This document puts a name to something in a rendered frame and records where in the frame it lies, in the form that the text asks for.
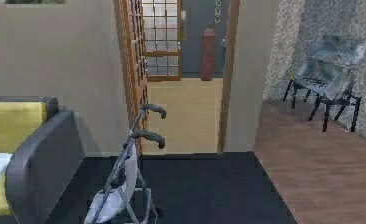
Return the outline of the grey folding stroller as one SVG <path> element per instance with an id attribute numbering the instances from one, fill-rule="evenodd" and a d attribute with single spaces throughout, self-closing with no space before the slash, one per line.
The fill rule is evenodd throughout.
<path id="1" fill-rule="evenodd" d="M 140 112 L 123 143 L 122 151 L 115 161 L 104 187 L 95 194 L 83 224 L 104 224 L 124 210 L 131 218 L 130 222 L 124 224 L 148 224 L 151 214 L 156 220 L 158 219 L 159 213 L 152 200 L 151 188 L 147 186 L 138 166 L 138 139 L 144 138 L 157 142 L 160 149 L 165 147 L 164 137 L 155 132 L 137 128 L 140 120 L 149 110 L 159 113 L 162 119 L 167 116 L 167 111 L 161 106 L 143 104 L 140 107 Z M 138 219 L 131 205 L 131 199 L 136 192 L 143 192 L 146 198 L 146 209 L 142 220 Z"/>

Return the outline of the red punching bag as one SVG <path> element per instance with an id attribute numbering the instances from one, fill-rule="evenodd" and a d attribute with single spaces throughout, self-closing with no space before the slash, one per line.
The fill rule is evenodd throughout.
<path id="1" fill-rule="evenodd" d="M 210 25 L 207 26 L 202 35 L 201 69 L 200 78 L 202 81 L 211 81 L 214 72 L 214 41 L 215 32 Z"/>

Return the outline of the wooden lattice room door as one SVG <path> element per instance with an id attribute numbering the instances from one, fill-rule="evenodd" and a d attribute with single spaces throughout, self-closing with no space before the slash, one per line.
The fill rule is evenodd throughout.
<path id="1" fill-rule="evenodd" d="M 141 0 L 112 0 L 129 125 L 148 102 L 145 35 Z"/>

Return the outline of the wooden framed grid window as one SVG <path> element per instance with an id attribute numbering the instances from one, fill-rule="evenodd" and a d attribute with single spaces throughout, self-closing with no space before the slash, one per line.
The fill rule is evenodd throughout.
<path id="1" fill-rule="evenodd" d="M 141 3 L 148 80 L 180 80 L 180 0 L 142 0 Z"/>

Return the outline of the grey sofa with yellow cushions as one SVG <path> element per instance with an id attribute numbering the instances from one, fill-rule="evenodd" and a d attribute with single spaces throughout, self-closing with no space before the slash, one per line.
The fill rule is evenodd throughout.
<path id="1" fill-rule="evenodd" d="M 47 224 L 84 158 L 74 112 L 58 99 L 0 96 L 0 224 Z"/>

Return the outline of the framed wall picture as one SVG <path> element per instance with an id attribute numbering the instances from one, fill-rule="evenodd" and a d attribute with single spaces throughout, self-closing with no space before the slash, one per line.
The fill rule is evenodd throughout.
<path id="1" fill-rule="evenodd" d="M 66 0 L 5 0 L 5 4 L 65 4 Z"/>

